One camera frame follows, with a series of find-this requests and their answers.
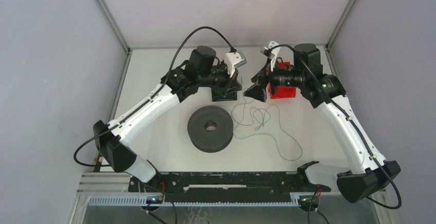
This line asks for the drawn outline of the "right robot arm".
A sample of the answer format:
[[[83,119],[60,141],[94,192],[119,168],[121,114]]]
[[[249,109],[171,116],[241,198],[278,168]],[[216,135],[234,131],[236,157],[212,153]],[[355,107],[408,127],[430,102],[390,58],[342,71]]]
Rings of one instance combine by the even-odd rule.
[[[252,77],[252,85],[244,91],[244,96],[265,102],[268,87],[272,94],[278,87],[298,88],[327,122],[348,162],[348,167],[308,162],[297,170],[298,187],[311,191],[317,184],[326,186],[355,203],[371,199],[372,194],[394,185],[393,180],[401,171],[398,162],[388,161],[372,143],[354,115],[339,79],[324,72],[316,45],[303,43],[291,47],[294,62],[285,68],[276,65],[281,48],[281,44],[270,41],[261,49],[267,61]]]

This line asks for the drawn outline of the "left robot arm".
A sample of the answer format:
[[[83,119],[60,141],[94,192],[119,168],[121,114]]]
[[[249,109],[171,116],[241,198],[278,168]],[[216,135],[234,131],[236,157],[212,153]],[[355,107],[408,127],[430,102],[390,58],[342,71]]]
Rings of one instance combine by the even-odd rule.
[[[198,46],[187,60],[170,68],[151,93],[130,110],[108,123],[94,124],[96,149],[116,173],[125,172],[137,178],[149,192],[157,190],[161,178],[152,163],[132,149],[135,138],[164,112],[196,94],[200,87],[209,87],[221,97],[240,91],[238,67],[244,64],[245,56],[234,48],[219,60],[214,49]]]

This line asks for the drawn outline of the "dark grey cable spool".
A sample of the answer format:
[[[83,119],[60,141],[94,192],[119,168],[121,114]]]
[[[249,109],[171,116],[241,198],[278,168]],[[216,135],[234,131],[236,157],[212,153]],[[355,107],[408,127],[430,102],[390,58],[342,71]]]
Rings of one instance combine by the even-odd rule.
[[[187,131],[192,144],[205,153],[225,149],[233,138],[233,119],[218,106],[204,106],[189,118]]]

